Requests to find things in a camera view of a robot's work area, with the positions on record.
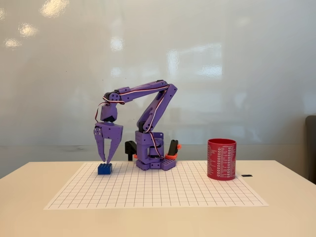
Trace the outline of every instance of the blue lego brick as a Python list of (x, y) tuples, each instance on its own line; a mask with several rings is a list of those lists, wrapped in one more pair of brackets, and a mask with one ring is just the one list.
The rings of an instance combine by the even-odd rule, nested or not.
[(98, 174), (111, 174), (112, 173), (112, 164), (99, 164)]

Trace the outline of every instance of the red cup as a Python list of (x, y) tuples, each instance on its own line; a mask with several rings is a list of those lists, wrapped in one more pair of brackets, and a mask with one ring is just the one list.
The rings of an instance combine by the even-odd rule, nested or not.
[(236, 141), (223, 138), (207, 143), (207, 176), (216, 180), (232, 180), (236, 171)]

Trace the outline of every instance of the small black object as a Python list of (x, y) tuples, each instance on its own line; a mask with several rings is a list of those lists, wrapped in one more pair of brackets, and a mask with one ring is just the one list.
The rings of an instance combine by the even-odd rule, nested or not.
[(174, 156), (175, 154), (178, 153), (178, 144), (179, 144), (178, 140), (171, 140), (169, 152), (168, 152), (169, 156)]
[(138, 131), (139, 132), (144, 132), (143, 126), (144, 126), (145, 122), (139, 121), (138, 122)]
[(128, 154), (128, 161), (133, 161), (133, 155), (137, 154), (137, 146), (134, 141), (125, 142), (125, 154)]
[(114, 122), (115, 118), (111, 115), (110, 117), (107, 117), (106, 119), (103, 120), (104, 122)]
[(316, 184), (316, 116), (307, 116), (305, 123), (308, 180)]
[[(161, 144), (157, 146), (157, 148), (161, 147)], [(155, 148), (154, 146), (150, 146), (149, 148)]]
[(112, 93), (116, 93), (116, 92), (115, 92), (115, 91), (107, 92), (107, 93), (105, 93), (104, 97), (107, 98), (108, 100), (110, 100), (110, 95), (111, 95)]

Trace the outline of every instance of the tabletop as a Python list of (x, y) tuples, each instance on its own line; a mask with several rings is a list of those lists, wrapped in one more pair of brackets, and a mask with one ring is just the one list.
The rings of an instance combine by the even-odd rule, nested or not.
[(267, 207), (44, 210), (82, 164), (30, 162), (0, 179), (0, 236), (315, 236), (316, 185), (273, 160), (237, 161)]

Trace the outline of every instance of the white grid sheet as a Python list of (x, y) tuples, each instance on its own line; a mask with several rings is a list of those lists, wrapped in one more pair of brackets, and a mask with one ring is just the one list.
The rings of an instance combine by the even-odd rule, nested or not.
[(207, 161), (178, 161), (168, 171), (143, 171), (134, 162), (112, 162), (111, 175), (98, 175), (98, 162), (86, 162), (44, 210), (268, 206), (242, 179), (207, 177)]

